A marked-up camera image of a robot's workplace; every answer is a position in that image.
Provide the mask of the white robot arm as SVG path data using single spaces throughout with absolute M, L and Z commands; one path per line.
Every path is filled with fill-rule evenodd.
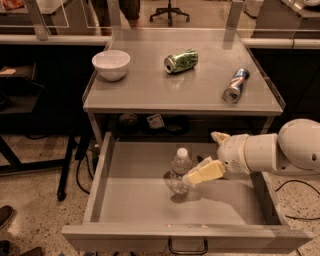
M 207 157 L 186 173 L 187 185 L 222 178 L 225 174 L 268 172 L 280 176 L 313 177 L 320 173 L 320 124 L 295 119 L 278 133 L 229 135 L 212 132 L 217 159 Z

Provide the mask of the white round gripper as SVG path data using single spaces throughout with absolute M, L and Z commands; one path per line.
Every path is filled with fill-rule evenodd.
M 222 178 L 226 171 L 233 174 L 250 174 L 245 160 L 247 134 L 230 136 L 214 131 L 211 137 L 219 145 L 217 150 L 219 160 L 213 160 L 211 157 L 202 160 L 183 176 L 184 184 L 197 185 L 216 180 Z

